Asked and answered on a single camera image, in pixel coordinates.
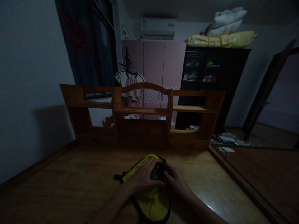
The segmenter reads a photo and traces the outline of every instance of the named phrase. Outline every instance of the yellow bag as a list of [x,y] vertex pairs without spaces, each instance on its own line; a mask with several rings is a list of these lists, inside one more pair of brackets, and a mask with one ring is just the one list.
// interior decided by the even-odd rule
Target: yellow bag
[[188,47],[220,47],[219,37],[207,37],[199,34],[187,37],[185,42]]
[[[127,181],[140,166],[146,164],[152,157],[155,157],[161,162],[158,166],[158,171],[160,171],[160,169],[167,170],[166,167],[168,165],[165,159],[155,154],[149,154],[141,159],[128,172],[124,172],[122,176],[115,174],[114,179],[119,180],[121,183]],[[153,187],[151,189],[138,191],[131,196],[137,212],[139,213],[140,223],[166,223],[169,218],[171,206],[166,190],[166,179],[161,176],[159,179],[164,182],[165,187]]]
[[229,35],[221,35],[222,48],[244,48],[257,37],[254,31],[237,32]]

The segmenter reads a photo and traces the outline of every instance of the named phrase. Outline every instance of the hand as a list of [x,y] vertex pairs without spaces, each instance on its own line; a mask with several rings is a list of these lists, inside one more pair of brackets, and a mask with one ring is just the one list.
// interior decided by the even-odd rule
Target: hand
[[164,187],[162,181],[152,180],[150,178],[150,175],[158,162],[160,161],[152,157],[146,164],[140,166],[138,170],[123,183],[123,185],[126,184],[133,191],[132,193],[148,187]]
[[174,189],[174,191],[183,198],[190,196],[190,194],[192,194],[192,191],[185,182],[181,172],[169,163],[168,167],[169,170],[172,172],[172,176],[170,176],[166,171],[163,171],[163,173],[168,183]]

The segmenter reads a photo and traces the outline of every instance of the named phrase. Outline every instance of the pink wardrobe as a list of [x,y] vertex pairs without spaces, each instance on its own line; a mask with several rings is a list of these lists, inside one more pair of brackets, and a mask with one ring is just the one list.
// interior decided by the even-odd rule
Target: pink wardrobe
[[[165,89],[181,88],[186,43],[123,40],[122,52],[125,60],[125,47],[134,66],[133,72],[143,75],[146,82],[154,83]],[[167,96],[160,92],[144,89],[143,105],[151,108],[167,108]],[[178,96],[173,104],[178,105]],[[172,119],[176,121],[177,113]],[[144,115],[144,119],[159,119],[158,116]]]

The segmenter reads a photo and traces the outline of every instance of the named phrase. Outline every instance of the window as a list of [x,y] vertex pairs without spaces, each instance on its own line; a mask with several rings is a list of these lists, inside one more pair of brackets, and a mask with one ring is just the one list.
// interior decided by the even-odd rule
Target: window
[[117,68],[109,0],[55,0],[76,85],[115,86]]

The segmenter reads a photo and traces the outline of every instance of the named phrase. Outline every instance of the pink garment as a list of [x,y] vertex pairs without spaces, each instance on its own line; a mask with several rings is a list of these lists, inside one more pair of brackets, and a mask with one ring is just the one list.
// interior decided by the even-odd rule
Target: pink garment
[[[137,79],[129,77],[128,86],[137,83]],[[131,90],[128,92],[129,107],[143,107],[140,89]]]

